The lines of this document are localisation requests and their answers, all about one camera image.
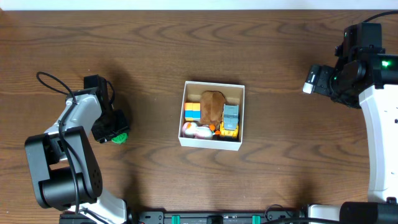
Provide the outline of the green round spinner toy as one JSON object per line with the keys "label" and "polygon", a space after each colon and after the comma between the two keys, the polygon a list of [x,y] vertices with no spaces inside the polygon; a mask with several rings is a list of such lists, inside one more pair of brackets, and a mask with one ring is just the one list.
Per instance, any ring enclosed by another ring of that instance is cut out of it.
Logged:
{"label": "green round spinner toy", "polygon": [[127,133],[122,133],[112,138],[111,141],[115,144],[124,144],[127,141],[128,137],[129,136]]}

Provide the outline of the pink duck figurine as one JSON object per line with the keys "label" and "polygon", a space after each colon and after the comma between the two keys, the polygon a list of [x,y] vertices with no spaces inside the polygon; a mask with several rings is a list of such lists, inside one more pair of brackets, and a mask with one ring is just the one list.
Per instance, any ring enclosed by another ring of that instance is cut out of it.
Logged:
{"label": "pink duck figurine", "polygon": [[213,124],[200,126],[196,122],[186,122],[182,126],[182,136],[184,138],[207,139],[212,140],[213,136],[219,135]]}

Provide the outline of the multicoloured puzzle cube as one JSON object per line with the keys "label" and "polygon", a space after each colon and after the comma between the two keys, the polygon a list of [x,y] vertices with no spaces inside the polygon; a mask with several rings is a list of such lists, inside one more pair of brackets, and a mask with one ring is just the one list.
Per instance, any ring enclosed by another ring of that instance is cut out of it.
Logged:
{"label": "multicoloured puzzle cube", "polygon": [[201,104],[185,103],[184,118],[186,121],[199,121],[201,119]]}

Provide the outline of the white cardboard box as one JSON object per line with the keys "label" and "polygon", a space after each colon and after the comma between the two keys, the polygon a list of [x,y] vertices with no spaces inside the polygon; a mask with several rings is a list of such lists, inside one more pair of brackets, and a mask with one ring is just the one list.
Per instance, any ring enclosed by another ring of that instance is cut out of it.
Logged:
{"label": "white cardboard box", "polygon": [[[239,106],[239,123],[238,123],[238,139],[237,140],[222,140],[222,139],[195,139],[183,137],[182,127],[185,122],[185,103],[199,102],[200,96],[204,91],[220,91],[226,98],[229,105]],[[245,86],[224,84],[224,83],[209,83],[209,82],[194,82],[186,81],[183,90],[183,98],[180,112],[180,123],[178,129],[178,140],[181,146],[185,147],[199,147],[208,149],[220,149],[229,151],[238,151],[243,143],[244,133],[244,106],[245,106]]]}

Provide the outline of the yellow grey toy truck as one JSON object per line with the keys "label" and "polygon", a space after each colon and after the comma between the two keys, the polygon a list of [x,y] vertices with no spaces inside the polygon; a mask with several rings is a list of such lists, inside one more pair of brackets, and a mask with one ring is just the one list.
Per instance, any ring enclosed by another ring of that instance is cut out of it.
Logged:
{"label": "yellow grey toy truck", "polygon": [[239,133],[239,106],[238,105],[224,105],[223,120],[220,124],[221,138],[238,137]]}

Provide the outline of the brown plush toy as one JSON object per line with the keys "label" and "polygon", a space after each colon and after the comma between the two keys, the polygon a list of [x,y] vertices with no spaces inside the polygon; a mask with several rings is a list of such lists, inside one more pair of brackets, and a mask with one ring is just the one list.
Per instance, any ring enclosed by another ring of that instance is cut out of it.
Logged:
{"label": "brown plush toy", "polygon": [[200,98],[200,122],[204,125],[220,126],[223,120],[223,108],[226,103],[224,95],[219,91],[204,91]]}

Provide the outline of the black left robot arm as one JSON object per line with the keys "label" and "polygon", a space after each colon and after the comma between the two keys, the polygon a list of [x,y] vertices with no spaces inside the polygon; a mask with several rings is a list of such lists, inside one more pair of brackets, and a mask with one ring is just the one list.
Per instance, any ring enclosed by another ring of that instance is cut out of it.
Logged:
{"label": "black left robot arm", "polygon": [[112,84],[87,76],[84,88],[67,88],[65,109],[44,133],[25,141],[25,153],[37,203],[61,212],[60,223],[133,223],[125,200],[103,187],[88,136],[99,143],[123,143],[129,122],[113,108]]}

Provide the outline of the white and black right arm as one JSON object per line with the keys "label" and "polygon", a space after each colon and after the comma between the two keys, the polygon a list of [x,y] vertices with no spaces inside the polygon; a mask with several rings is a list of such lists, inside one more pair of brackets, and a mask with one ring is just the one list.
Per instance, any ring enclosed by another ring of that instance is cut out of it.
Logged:
{"label": "white and black right arm", "polygon": [[344,30],[334,67],[312,65],[303,86],[360,109],[369,151],[367,202],[310,205],[308,223],[397,223],[397,56],[382,47],[382,27],[362,22]]}

